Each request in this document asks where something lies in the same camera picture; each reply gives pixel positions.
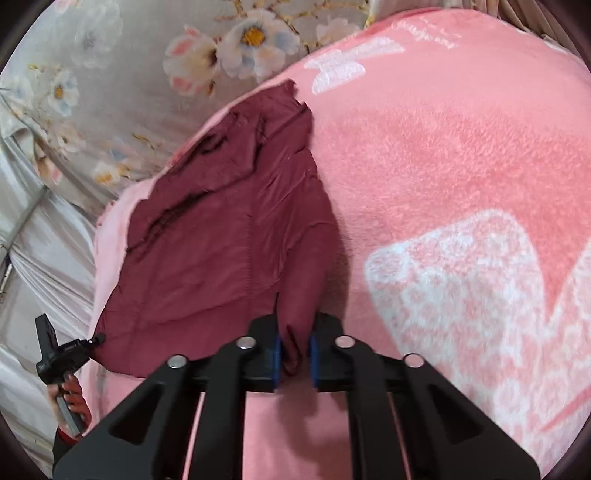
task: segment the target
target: folded garment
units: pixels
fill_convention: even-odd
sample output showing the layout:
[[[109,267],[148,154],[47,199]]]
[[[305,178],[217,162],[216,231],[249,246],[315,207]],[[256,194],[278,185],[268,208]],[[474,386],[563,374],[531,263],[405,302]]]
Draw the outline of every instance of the folded garment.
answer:
[[[95,330],[108,370],[146,377],[171,355],[212,355],[275,308],[297,367],[338,230],[293,93],[287,81],[236,105],[138,203]]]

